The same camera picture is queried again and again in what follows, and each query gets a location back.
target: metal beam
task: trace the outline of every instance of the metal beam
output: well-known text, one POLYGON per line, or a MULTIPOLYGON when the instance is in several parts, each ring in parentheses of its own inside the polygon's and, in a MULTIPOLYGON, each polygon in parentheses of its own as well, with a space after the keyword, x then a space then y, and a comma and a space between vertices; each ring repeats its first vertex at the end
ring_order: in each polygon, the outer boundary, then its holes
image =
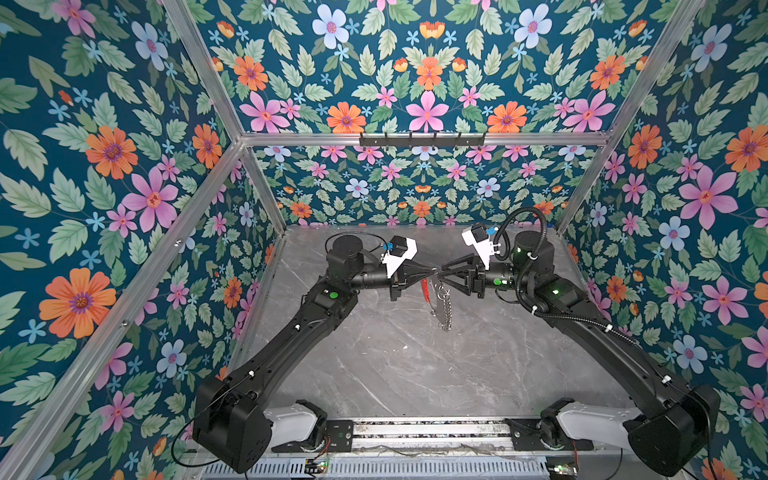
POLYGON ((179 245, 190 236, 241 154, 242 147, 234 144, 221 156, 219 163, 210 171, 155 251, 56 383, 24 435, 0 462, 0 478, 27 480, 35 472, 59 433, 82 404, 85 394, 91 390, 96 377, 112 357, 128 327, 144 308, 152 290, 162 281, 168 267, 179 254, 179 245))
POLYGON ((555 226, 555 229, 560 234, 565 234, 568 224, 573 220, 581 204, 584 203, 584 199, 587 197, 594 182, 600 177, 605 162, 616 150, 621 137, 624 136, 624 132, 632 124, 634 116, 640 110, 640 106, 650 93, 651 88, 656 84, 661 71, 680 44, 680 40, 683 39, 685 31, 690 27, 696 13, 704 7, 705 2, 706 0, 680 0, 680 3, 677 4, 674 12, 672 12, 670 21, 664 26, 664 30, 656 40, 654 49, 650 51, 648 62, 637 76, 637 81, 635 81, 629 95, 627 95, 624 103, 621 104, 619 112, 616 114, 613 123, 611 123, 611 127, 608 129, 607 143, 598 149, 587 171, 584 172, 579 184, 576 186, 573 195, 568 200, 568 206, 555 226))
POLYGON ((595 132, 555 132, 517 134, 456 134, 456 133, 408 133, 408 134, 255 134, 245 133, 243 144, 247 147, 280 145, 284 147, 308 147, 322 145, 364 145, 380 147, 464 147, 477 145, 594 145, 604 146, 608 136, 595 132))
POLYGON ((181 43, 187 49, 187 54, 200 76, 203 88, 208 93, 208 97, 214 104, 219 118, 221 118, 224 130, 227 131, 232 143, 237 142, 240 135, 245 131, 243 124, 240 123, 240 117, 237 116, 230 96, 227 94, 224 84, 221 83, 221 77, 214 68, 214 61, 210 57, 200 30, 197 29, 187 2, 185 0, 165 0, 163 6, 176 28, 176 33, 181 38, 181 43))
POLYGON ((248 172, 248 176, 253 181, 253 188, 256 191, 256 196, 261 200, 261 204, 263 205, 270 222, 272 222, 272 226, 278 235, 284 235, 286 231, 286 221, 280 213, 280 208, 277 207, 275 195, 272 193, 269 182, 266 181, 266 175, 259 166, 259 161, 253 152, 253 148, 246 149, 245 154, 243 155, 243 166, 245 167, 245 171, 248 172))

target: orange flower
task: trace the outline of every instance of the orange flower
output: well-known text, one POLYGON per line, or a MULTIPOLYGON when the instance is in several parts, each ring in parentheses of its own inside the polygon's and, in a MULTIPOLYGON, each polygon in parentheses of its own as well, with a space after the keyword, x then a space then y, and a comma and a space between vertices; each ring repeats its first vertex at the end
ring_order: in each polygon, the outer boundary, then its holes
POLYGON ((643 170, 656 160, 659 156, 656 149, 661 148, 660 132, 656 125, 646 125, 632 137, 632 145, 629 147, 630 165, 643 170))
MULTIPOLYGON (((763 274, 763 280, 768 282, 768 272, 763 274)), ((768 283, 758 283, 755 285, 755 298, 763 300, 760 304, 760 311, 768 318, 768 283)))
POLYGON ((264 67, 259 62, 254 62, 253 58, 235 58, 235 75, 239 75, 237 80, 246 85, 253 91, 263 90, 266 84, 270 82, 269 77, 264 73, 264 67))
POLYGON ((216 374, 216 378, 218 378, 223 382, 226 377, 227 377, 227 367, 223 366, 219 369, 219 372, 216 374))
POLYGON ((608 296, 614 302, 620 302, 627 299, 627 286, 624 285, 623 278, 613 275, 611 279, 608 280, 607 291, 608 296))
POLYGON ((298 218, 309 218, 312 216, 312 209, 304 202, 293 202, 293 205, 290 206, 290 213, 298 218))
POLYGON ((419 31, 424 38, 439 38, 445 33, 445 24, 443 22, 423 22, 419 25, 419 31))
POLYGON ((275 244, 271 244, 266 248, 266 258, 264 259, 264 263, 267 265, 270 264, 272 261, 272 254, 275 253, 275 244))
POLYGON ((338 107, 331 107, 328 115, 328 126, 333 128, 334 134, 361 134, 366 124, 366 118, 360 115, 357 105, 350 107, 345 101, 339 102, 338 107))
POLYGON ((40 318, 53 320, 48 330, 59 338, 70 334, 74 328, 74 337, 81 339, 94 332, 94 322, 101 321, 109 313, 106 308, 115 301, 114 288, 109 286, 109 278, 102 272, 96 272, 91 278, 87 268, 73 268, 69 272, 69 281, 57 276, 45 287, 45 292, 55 297, 40 302, 40 318))
POLYGON ((210 129, 208 124, 197 125, 194 128, 195 136, 192 137, 192 146, 197 149, 197 159, 205 164, 206 168, 213 168, 219 163, 221 157, 221 145, 219 135, 210 129))
POLYGON ((464 71, 467 68, 467 62, 463 58, 456 57, 453 59, 453 63, 451 63, 451 68, 453 68, 453 71, 464 71))
POLYGON ((645 25, 648 25, 648 22, 645 20, 638 20, 637 22, 633 23, 631 27, 629 27, 629 36, 631 37, 637 37, 640 33, 645 30, 645 25))
POLYGON ((234 308, 240 302, 240 294, 243 292, 243 283, 236 276, 230 278, 227 287, 224 288, 224 305, 234 308))
POLYGON ((704 478, 707 480, 736 480, 736 474, 725 468, 725 465, 720 460, 713 458, 712 463, 714 464, 714 475, 712 475, 710 470, 709 462, 705 462, 701 466, 701 475, 704 475, 704 478))
POLYGON ((399 71, 400 73, 403 73, 404 71, 408 70, 408 61, 404 58, 400 58, 398 61, 395 62, 395 70, 399 71))
POLYGON ((419 85, 423 86, 424 90, 432 90, 435 85, 440 84, 442 67, 438 65, 437 58, 427 57, 416 69, 416 74, 419 76, 416 79, 419 85))
POLYGON ((528 121, 528 117, 523 117, 528 113, 524 106, 518 106, 518 102, 510 101, 507 106, 499 105, 494 111, 493 115, 488 117, 488 129, 492 134, 508 134, 517 133, 520 131, 520 127, 525 125, 528 121))
POLYGON ((534 207, 544 212, 544 215, 549 215, 554 210, 554 204, 549 200, 544 200, 538 204, 535 204, 534 207))
POLYGON ((426 217, 429 215, 429 204, 426 202, 418 202, 416 206, 413 207, 413 213, 421 218, 426 217))
POLYGON ((63 90, 59 90, 58 96, 61 97, 61 101, 68 104, 70 107, 74 107, 74 102, 72 101, 72 97, 70 97, 67 92, 63 90))
POLYGON ((235 27, 233 27, 232 24, 227 22, 218 22, 216 26, 219 28, 221 34, 225 37, 232 38, 235 36, 235 27))
POLYGON ((738 138, 732 138, 728 144, 730 153, 725 156, 725 163, 733 166, 731 169, 741 172, 746 168, 754 172, 760 168, 760 161, 768 161, 768 125, 757 125, 752 130, 747 127, 739 132, 738 138))
POLYGON ((107 126, 99 127, 98 133, 98 136, 91 134, 85 139, 90 147, 85 154, 89 162, 97 164, 96 171, 105 177, 111 174, 115 180, 134 171, 132 165, 139 163, 139 157, 134 153, 134 141, 126 139, 125 132, 117 127, 114 131, 107 126))
POLYGON ((594 68, 594 72, 589 77, 592 80, 592 88, 597 90, 605 90, 617 81, 619 81, 619 75, 624 73, 624 69, 627 66, 624 64, 624 56, 611 55, 606 58, 605 61, 598 63, 598 66, 594 68))
POLYGON ((158 457, 163 454, 165 451, 165 446, 168 444, 168 439, 166 437, 163 437, 160 440, 157 440, 157 443, 154 444, 154 448, 152 449, 152 455, 158 457))
POLYGON ((569 243, 568 251, 571 252, 571 257, 574 257, 574 262, 578 263, 578 248, 569 243))

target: flower center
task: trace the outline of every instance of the flower center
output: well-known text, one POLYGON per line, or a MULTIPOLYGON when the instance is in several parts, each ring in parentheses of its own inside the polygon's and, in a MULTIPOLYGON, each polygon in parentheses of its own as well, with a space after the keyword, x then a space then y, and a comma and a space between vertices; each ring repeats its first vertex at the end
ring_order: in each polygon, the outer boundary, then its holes
POLYGON ((110 162, 114 162, 123 156, 123 149, 118 144, 111 144, 104 149, 104 156, 110 162))
POLYGON ((751 141, 750 143, 744 145, 744 149, 742 152, 744 153, 745 157, 751 157, 755 154, 755 151, 757 150, 757 142, 751 141))
POLYGON ((152 195, 147 197, 147 205, 149 208, 158 208, 162 203, 163 199, 160 198, 160 194, 158 192, 152 192, 152 195))
POLYGON ((708 204, 709 202, 712 201, 712 197, 713 197, 712 193, 710 193, 709 190, 705 190, 701 192, 701 194, 699 195, 699 201, 702 204, 708 204))
POLYGON ((69 301, 69 307, 75 313, 84 313, 86 310, 88 310, 92 300, 93 299, 91 296, 87 293, 78 293, 74 299, 69 301))

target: floral wallpaper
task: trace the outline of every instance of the floral wallpaper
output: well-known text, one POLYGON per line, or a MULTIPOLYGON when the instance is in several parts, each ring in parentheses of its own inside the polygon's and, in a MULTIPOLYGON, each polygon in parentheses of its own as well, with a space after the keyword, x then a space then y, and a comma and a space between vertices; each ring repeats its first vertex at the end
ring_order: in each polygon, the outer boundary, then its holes
POLYGON ((194 416, 199 382, 227 374, 274 237, 238 165, 35 478, 174 477, 170 443, 194 416))
POLYGON ((677 4, 202 3, 192 14, 224 87, 264 133, 605 130, 677 4))
POLYGON ((766 2, 709 0, 569 227, 603 314, 720 394, 707 480, 768 474, 766 2))

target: table surface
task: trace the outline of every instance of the table surface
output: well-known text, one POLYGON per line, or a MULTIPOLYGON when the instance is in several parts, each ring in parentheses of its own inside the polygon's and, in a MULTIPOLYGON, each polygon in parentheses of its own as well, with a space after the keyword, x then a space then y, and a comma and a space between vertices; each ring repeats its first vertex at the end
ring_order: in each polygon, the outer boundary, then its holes
MULTIPOLYGON (((428 265, 474 252, 457 227, 365 228, 386 239, 414 238, 414 260, 428 265)), ((291 320, 300 296, 326 269, 325 239, 338 231, 289 229, 250 354, 291 320)), ((515 230, 509 233, 514 238, 515 230)), ((556 271, 580 283, 565 245, 552 232, 550 240, 556 271)), ((373 239, 364 244, 372 247, 373 239)), ((538 415, 564 396, 596 406, 633 406, 581 347, 521 306, 492 293, 478 299, 454 290, 451 301, 452 329, 444 332, 418 285, 396 302, 389 301, 388 290, 362 291, 349 317, 286 378, 270 405, 307 399, 331 417, 538 415)))

